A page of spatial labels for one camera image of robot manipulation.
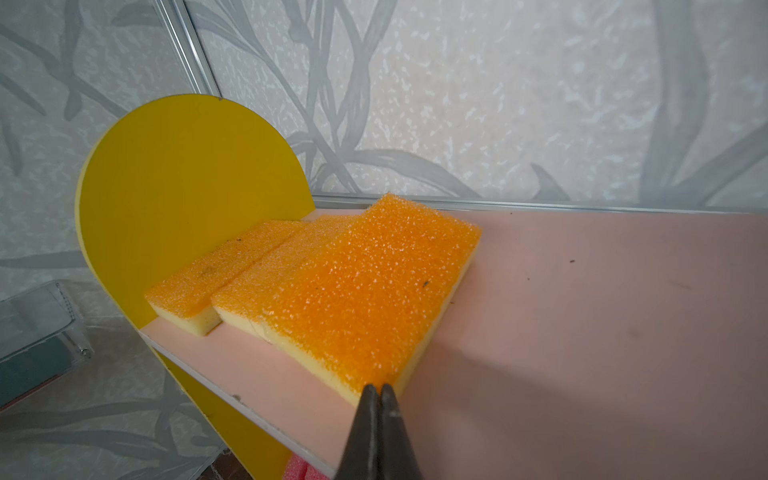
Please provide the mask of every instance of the pliers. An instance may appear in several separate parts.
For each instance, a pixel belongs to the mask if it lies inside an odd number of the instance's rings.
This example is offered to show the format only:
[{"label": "pliers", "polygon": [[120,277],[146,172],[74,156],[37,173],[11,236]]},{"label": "pliers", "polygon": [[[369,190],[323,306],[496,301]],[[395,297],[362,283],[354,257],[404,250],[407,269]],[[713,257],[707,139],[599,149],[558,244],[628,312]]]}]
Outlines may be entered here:
[{"label": "pliers", "polygon": [[423,480],[395,391],[366,385],[334,480]]}]

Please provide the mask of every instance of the orange sponge surface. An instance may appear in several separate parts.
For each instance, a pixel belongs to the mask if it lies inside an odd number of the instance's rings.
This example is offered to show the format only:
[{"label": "orange sponge surface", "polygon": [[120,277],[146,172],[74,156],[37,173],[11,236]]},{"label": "orange sponge surface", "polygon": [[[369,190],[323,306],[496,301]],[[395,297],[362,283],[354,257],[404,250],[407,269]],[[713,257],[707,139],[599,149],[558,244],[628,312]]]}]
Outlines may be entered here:
[{"label": "orange sponge surface", "polygon": [[387,194],[278,288],[268,327],[350,391],[395,384],[439,320],[480,227]]},{"label": "orange sponge surface", "polygon": [[255,320],[263,315],[264,305],[282,280],[320,247],[346,231],[354,218],[353,215],[322,215],[216,292],[211,303],[216,308]]},{"label": "orange sponge surface", "polygon": [[192,317],[216,290],[305,226],[291,220],[259,223],[155,284],[144,297],[181,318]]}]

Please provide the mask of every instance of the clear container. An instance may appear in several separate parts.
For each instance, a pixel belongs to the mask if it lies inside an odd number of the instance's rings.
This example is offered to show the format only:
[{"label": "clear container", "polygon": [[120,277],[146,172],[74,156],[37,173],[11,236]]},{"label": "clear container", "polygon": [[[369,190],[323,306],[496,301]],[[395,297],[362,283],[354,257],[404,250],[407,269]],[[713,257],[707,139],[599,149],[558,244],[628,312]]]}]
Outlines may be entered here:
[{"label": "clear container", "polygon": [[0,302],[0,410],[90,359],[83,319],[58,281]]}]

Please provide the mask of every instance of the wallpaper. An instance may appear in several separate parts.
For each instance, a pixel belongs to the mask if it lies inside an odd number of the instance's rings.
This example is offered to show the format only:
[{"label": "wallpaper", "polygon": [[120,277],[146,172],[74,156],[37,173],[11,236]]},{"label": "wallpaper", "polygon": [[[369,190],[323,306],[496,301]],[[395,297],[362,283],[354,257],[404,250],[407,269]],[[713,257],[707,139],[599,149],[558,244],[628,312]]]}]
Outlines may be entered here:
[{"label": "wallpaper", "polygon": [[313,191],[768,207],[763,0],[190,0]]},{"label": "wallpaper", "polygon": [[128,3],[0,5],[0,300],[68,279],[94,349],[0,414],[0,478],[190,478],[223,447],[96,283],[74,229],[93,144],[131,109],[190,90],[165,32],[126,24]]}]

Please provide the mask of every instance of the brown floor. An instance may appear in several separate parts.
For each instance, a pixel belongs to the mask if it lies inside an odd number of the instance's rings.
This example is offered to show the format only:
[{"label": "brown floor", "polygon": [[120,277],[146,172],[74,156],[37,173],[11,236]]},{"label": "brown floor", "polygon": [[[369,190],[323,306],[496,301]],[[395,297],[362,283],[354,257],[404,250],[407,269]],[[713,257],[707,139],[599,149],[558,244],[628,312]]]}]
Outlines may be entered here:
[{"label": "brown floor", "polygon": [[197,480],[253,480],[237,457],[224,450]]}]

